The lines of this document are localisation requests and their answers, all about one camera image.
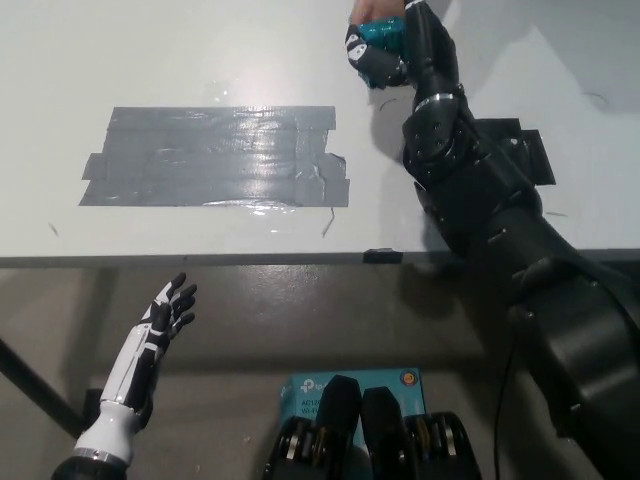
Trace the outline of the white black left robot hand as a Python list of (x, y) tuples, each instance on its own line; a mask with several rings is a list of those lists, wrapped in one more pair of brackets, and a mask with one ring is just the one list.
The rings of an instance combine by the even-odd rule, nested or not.
[(153, 395), (162, 359), (171, 341), (195, 319), (197, 286), (185, 286), (178, 274), (151, 301), (131, 328), (113, 364), (100, 401), (126, 407), (135, 414), (136, 429), (144, 429), (153, 412)]

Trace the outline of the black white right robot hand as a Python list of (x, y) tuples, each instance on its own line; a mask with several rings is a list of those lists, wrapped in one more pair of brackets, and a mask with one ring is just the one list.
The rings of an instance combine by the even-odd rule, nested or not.
[(456, 47), (426, 1), (404, 1), (403, 17), (348, 25), (347, 60), (373, 89), (412, 86), (419, 100), (455, 94)]

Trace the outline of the bare person hand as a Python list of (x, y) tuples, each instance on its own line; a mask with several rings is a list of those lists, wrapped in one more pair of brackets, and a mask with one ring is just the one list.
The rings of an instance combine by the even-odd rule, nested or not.
[(349, 16), (353, 25), (367, 24), (388, 17), (403, 17), (403, 0), (355, 0)]

